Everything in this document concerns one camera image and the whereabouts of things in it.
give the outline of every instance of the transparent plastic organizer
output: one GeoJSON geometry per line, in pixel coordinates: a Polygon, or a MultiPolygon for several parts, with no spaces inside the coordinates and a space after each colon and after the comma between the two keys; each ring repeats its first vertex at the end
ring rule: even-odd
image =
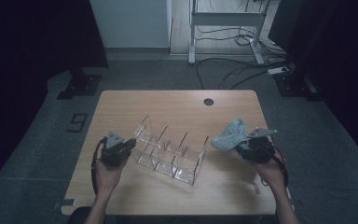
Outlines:
{"type": "Polygon", "coordinates": [[[135,131],[136,146],[132,156],[137,163],[154,171],[194,185],[205,156],[208,136],[176,133],[166,126],[154,134],[147,116],[135,131]]]}

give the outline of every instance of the white wall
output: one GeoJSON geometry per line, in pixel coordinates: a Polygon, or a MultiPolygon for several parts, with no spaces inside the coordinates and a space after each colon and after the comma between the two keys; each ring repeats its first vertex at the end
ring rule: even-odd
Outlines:
{"type": "Polygon", "coordinates": [[[168,48],[171,0],[90,0],[105,48],[168,48]]]}

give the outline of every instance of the person's left hand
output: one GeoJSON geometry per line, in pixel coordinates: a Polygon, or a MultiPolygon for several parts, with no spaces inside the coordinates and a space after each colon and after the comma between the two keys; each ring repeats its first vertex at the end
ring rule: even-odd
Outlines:
{"type": "Polygon", "coordinates": [[[97,195],[110,197],[120,181],[121,172],[126,164],[127,161],[123,162],[119,167],[110,168],[101,161],[96,162],[97,195]]]}

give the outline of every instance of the hand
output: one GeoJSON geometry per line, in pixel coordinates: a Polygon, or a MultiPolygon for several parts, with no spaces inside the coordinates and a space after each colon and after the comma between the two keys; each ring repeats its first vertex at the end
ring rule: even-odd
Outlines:
{"type": "Polygon", "coordinates": [[[120,181],[121,172],[126,164],[127,161],[123,162],[119,167],[110,168],[101,161],[96,162],[97,195],[110,197],[120,181]]]}
{"type": "MultiPolygon", "coordinates": [[[[284,161],[281,153],[275,149],[275,156],[280,160],[284,161]]],[[[269,160],[266,163],[252,163],[254,168],[257,170],[261,179],[263,179],[271,189],[285,189],[284,176],[278,163],[274,160],[269,160]]]]}

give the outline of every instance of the black curtain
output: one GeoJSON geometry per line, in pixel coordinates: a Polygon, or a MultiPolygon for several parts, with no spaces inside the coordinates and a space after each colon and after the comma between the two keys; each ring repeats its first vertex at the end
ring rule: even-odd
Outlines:
{"type": "Polygon", "coordinates": [[[69,67],[107,67],[89,0],[0,0],[0,169],[69,67]]]}

